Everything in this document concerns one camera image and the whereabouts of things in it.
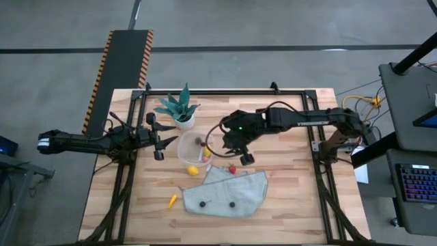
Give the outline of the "white plant pot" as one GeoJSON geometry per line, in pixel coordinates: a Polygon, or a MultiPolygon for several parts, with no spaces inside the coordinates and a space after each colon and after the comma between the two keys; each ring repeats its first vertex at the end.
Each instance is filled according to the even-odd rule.
{"type": "Polygon", "coordinates": [[[192,115],[187,121],[183,121],[183,122],[176,120],[175,125],[181,131],[188,131],[192,129],[192,127],[194,127],[195,125],[195,116],[192,115]]]}

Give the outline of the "blue-lit black device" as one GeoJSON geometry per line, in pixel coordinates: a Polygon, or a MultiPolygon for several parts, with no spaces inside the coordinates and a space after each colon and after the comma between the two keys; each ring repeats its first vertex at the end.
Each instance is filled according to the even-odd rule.
{"type": "Polygon", "coordinates": [[[14,156],[18,150],[18,144],[12,140],[0,136],[0,154],[14,156]]]}

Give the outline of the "tablet with blue screen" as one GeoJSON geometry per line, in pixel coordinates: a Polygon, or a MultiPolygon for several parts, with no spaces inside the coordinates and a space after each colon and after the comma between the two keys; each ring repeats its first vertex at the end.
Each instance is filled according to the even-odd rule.
{"type": "Polygon", "coordinates": [[[437,108],[413,121],[413,125],[425,128],[437,128],[437,108]]]}

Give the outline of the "white paper sheet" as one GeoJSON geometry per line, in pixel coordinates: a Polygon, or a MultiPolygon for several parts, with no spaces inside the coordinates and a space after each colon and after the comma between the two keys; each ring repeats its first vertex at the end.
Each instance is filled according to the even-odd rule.
{"type": "MultiPolygon", "coordinates": [[[[365,148],[362,146],[358,146],[356,147],[353,151],[351,156],[353,156],[354,154],[356,154],[357,152],[360,152],[361,150],[364,150],[365,148]]],[[[368,169],[367,169],[367,164],[364,164],[360,167],[356,167],[354,169],[354,174],[356,177],[356,181],[358,183],[362,183],[362,184],[369,184],[369,176],[368,176],[368,169]]]]}

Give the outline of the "grey metal stand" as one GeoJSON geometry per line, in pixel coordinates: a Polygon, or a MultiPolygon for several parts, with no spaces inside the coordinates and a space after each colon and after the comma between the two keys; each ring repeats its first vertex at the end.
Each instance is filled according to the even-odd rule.
{"type": "Polygon", "coordinates": [[[0,246],[7,246],[12,240],[18,210],[29,191],[33,176],[38,174],[48,180],[54,173],[53,169],[0,154],[0,246]]]}

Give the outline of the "black stand beam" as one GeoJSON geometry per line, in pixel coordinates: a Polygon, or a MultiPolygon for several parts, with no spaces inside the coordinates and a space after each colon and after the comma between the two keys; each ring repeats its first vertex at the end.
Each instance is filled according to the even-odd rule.
{"type": "Polygon", "coordinates": [[[361,150],[351,156],[354,168],[360,167],[368,162],[386,154],[389,149],[398,149],[399,144],[395,132],[388,134],[382,139],[377,140],[371,131],[364,134],[364,142],[367,144],[364,150],[361,150]]]}
{"type": "Polygon", "coordinates": [[[437,47],[437,32],[429,37],[423,44],[402,59],[398,64],[392,66],[392,71],[398,75],[404,75],[410,67],[418,63],[420,59],[437,47]]]}

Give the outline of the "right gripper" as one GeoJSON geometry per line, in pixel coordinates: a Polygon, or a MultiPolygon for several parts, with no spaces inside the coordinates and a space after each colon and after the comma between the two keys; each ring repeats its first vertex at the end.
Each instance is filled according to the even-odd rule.
{"type": "Polygon", "coordinates": [[[224,133],[223,147],[231,148],[227,151],[228,154],[240,155],[240,162],[243,166],[255,162],[247,146],[259,138],[264,130],[265,120],[262,113],[262,111],[248,113],[237,110],[220,122],[220,130],[224,133]]]}

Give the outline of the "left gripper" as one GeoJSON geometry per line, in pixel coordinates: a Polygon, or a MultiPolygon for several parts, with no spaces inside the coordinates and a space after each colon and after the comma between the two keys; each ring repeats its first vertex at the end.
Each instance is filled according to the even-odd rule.
{"type": "Polygon", "coordinates": [[[176,140],[178,136],[161,140],[159,132],[173,130],[175,129],[175,126],[164,126],[159,124],[154,113],[146,114],[146,123],[150,125],[150,128],[138,128],[137,131],[139,146],[141,148],[154,146],[154,159],[157,161],[163,161],[163,150],[165,150],[172,141],[176,140]]]}

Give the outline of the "black mat with hazard stripes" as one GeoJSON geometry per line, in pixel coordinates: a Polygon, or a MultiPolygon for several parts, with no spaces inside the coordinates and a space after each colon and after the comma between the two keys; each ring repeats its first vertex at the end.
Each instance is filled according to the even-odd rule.
{"type": "Polygon", "coordinates": [[[154,31],[115,30],[107,39],[81,133],[99,137],[115,89],[146,87],[154,31]]]}

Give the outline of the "green snake plant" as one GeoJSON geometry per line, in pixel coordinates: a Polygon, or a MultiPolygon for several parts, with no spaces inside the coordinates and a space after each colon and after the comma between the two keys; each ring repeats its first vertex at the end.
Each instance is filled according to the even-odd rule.
{"type": "Polygon", "coordinates": [[[186,83],[180,92],[179,99],[176,100],[170,93],[167,94],[167,100],[160,98],[159,102],[163,107],[155,107],[154,111],[170,115],[175,121],[187,122],[189,121],[199,105],[191,105],[191,94],[186,83]]]}

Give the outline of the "grey desk top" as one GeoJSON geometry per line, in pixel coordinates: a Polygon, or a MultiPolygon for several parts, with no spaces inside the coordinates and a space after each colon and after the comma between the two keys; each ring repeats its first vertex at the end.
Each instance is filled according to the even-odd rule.
{"type": "Polygon", "coordinates": [[[399,147],[403,150],[437,152],[437,128],[413,122],[437,108],[437,68],[413,66],[404,75],[391,65],[378,67],[399,147]]]}

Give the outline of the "grey waffle dish cloth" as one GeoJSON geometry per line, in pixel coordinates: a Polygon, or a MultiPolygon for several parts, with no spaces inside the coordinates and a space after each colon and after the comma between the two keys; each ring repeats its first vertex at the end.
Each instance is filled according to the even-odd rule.
{"type": "Polygon", "coordinates": [[[182,188],[186,212],[216,217],[251,217],[268,191],[265,172],[236,176],[224,167],[211,165],[201,185],[182,188]]]}

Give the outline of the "clear plastic tupperware container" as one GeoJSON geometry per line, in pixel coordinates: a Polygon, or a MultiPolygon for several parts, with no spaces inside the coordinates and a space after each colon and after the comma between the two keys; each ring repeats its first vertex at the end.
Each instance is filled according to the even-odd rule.
{"type": "Polygon", "coordinates": [[[212,154],[207,163],[202,162],[202,145],[195,143],[195,138],[200,137],[202,142],[206,140],[206,133],[200,131],[186,131],[182,134],[178,142],[177,154],[179,160],[187,166],[204,167],[211,164],[214,155],[212,154]]]}

